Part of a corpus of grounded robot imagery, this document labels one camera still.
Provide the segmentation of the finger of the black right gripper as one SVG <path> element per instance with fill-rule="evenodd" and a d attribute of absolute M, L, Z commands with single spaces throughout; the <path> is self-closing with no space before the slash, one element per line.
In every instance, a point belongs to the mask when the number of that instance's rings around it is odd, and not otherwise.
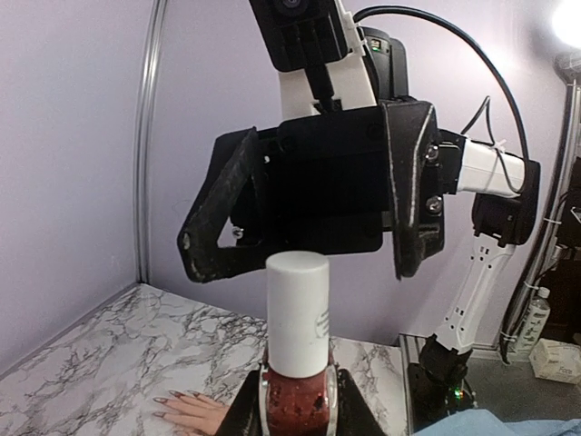
<path fill-rule="evenodd" d="M 431 198 L 442 200 L 437 163 L 428 150 L 439 142 L 436 111 L 424 101 L 389 103 L 381 108 L 387 141 L 389 216 L 396 277 L 414 276 L 421 263 L 444 248 L 443 206 L 428 210 Z"/>
<path fill-rule="evenodd" d="M 254 245 L 221 247 L 222 229 L 231 217 L 244 186 L 251 183 L 251 208 L 262 237 Z M 192 282 L 214 282 L 263 270 L 272 254 L 271 214 L 259 132 L 255 127 L 219 136 L 192 207 L 179 231 L 182 264 Z"/>

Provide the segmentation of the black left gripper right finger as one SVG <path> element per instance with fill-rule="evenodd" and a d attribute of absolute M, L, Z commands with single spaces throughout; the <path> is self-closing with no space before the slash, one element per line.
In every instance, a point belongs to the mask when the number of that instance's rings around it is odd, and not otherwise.
<path fill-rule="evenodd" d="M 364 400 L 351 374 L 338 371 L 338 436 L 384 436 L 374 414 Z"/>

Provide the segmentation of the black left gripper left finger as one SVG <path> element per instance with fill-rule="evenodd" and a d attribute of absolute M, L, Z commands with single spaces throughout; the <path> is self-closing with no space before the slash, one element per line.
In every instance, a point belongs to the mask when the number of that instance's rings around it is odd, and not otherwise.
<path fill-rule="evenodd" d="M 262 436 L 259 381 L 260 372 L 250 371 L 215 436 Z"/>

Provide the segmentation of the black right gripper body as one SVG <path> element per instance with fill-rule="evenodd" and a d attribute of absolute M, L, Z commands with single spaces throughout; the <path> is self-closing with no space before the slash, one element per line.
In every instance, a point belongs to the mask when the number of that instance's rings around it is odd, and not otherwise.
<path fill-rule="evenodd" d="M 259 132 L 272 251 L 327 254 L 378 250 L 390 233 L 385 124 L 379 105 L 290 120 Z M 242 246 L 262 231 L 247 183 L 227 222 Z"/>

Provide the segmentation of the dark red nail polish bottle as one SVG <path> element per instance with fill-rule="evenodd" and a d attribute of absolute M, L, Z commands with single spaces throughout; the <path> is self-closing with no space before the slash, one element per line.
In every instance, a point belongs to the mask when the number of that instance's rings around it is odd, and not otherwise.
<path fill-rule="evenodd" d="M 264 435 L 335 435 L 339 415 L 337 365 L 329 357 L 323 371 L 296 379 L 274 371 L 264 353 L 258 404 Z"/>

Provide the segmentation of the white nail polish cap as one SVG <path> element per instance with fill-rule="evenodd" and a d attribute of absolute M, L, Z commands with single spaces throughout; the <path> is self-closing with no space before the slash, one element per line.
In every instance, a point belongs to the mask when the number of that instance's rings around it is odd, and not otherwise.
<path fill-rule="evenodd" d="M 266 261 L 268 362 L 287 378 L 328 365 L 330 263 L 319 253 L 277 253 Z"/>

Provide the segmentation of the forearm in blue sleeve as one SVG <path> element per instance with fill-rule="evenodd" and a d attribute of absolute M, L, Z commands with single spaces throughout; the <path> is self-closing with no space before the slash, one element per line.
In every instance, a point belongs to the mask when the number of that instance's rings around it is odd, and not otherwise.
<path fill-rule="evenodd" d="M 416 433 L 417 436 L 559 436 L 579 434 L 579 419 L 503 422 L 492 412 L 480 409 L 450 415 Z"/>

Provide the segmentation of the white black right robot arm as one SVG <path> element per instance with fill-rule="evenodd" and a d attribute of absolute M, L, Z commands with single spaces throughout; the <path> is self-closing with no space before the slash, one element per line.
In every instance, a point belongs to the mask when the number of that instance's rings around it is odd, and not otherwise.
<path fill-rule="evenodd" d="M 404 45 L 383 31 L 330 17 L 259 27 L 284 119 L 215 141 L 178 236 L 189 279 L 258 271 L 275 253 L 371 253 L 385 233 L 409 278 L 443 249 L 444 196 L 471 192 L 468 276 L 408 373 L 419 426 L 473 406 L 468 359 L 493 280 L 532 233 L 539 163 L 439 128 L 434 106 L 409 95 Z"/>

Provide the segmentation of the person's hand with painted nails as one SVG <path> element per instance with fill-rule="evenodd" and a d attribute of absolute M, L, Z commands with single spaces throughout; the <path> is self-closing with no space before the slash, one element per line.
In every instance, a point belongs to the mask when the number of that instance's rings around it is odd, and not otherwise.
<path fill-rule="evenodd" d="M 171 424 L 175 435 L 215 435 L 230 407 L 197 391 L 169 391 L 153 400 L 164 407 L 153 417 Z"/>

